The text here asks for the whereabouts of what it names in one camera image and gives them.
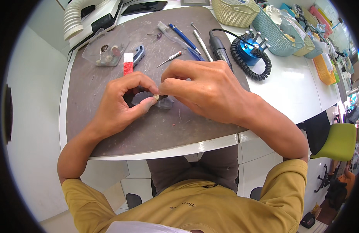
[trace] hand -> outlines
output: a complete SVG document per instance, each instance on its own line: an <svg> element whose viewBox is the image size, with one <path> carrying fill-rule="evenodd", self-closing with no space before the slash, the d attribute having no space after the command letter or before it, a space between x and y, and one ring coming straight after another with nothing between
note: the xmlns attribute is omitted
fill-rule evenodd
<svg viewBox="0 0 359 233"><path fill-rule="evenodd" d="M161 81L160 95L174 96L195 113L218 122L241 125L240 118L253 108L254 94L242 88L224 61L173 60Z"/></svg>
<svg viewBox="0 0 359 233"><path fill-rule="evenodd" d="M158 94L155 82L141 72L132 72L107 83L99 107L90 122L99 137L104 139L121 132L135 119L146 114L157 102L154 97L148 97L129 108L123 96L138 85L149 89L151 93Z"/></svg>

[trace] man's left hand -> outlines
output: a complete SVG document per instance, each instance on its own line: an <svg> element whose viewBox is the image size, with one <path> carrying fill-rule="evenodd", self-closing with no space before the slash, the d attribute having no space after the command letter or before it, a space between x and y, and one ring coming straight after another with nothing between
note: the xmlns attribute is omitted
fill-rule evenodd
<svg viewBox="0 0 359 233"><path fill-rule="evenodd" d="M141 72L132 72L121 78L109 81L90 125L102 139L124 130L135 119L146 114L157 101L154 97L142 100L129 108L123 96L138 85L158 94L155 82Z"/></svg>

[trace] smartphone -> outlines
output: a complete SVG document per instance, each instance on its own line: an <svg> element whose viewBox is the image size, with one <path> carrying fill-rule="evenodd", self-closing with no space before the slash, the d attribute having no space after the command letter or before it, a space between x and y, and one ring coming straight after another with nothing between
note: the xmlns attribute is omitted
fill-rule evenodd
<svg viewBox="0 0 359 233"><path fill-rule="evenodd" d="M167 3L167 1L158 1L130 5L122 12L121 16L159 11L162 10Z"/></svg>

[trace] man's right hand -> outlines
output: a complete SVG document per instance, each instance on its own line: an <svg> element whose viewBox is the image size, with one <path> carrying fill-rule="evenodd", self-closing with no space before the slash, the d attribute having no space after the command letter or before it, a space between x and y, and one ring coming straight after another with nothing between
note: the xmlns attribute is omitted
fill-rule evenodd
<svg viewBox="0 0 359 233"><path fill-rule="evenodd" d="M242 88L224 61L174 60L161 81L160 95L174 96L195 113L222 123L241 125L251 117L251 100L260 98Z"/></svg>

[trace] mustard yellow t-shirt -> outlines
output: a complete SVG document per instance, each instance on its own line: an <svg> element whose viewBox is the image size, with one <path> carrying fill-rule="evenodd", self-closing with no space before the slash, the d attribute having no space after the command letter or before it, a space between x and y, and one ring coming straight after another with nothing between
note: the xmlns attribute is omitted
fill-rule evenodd
<svg viewBox="0 0 359 233"><path fill-rule="evenodd" d="M62 185L79 232L105 232L114 221L142 221L204 233L296 233L303 213L307 164L287 160L270 170L260 201L211 181L185 180L116 215L104 195L78 179Z"/></svg>

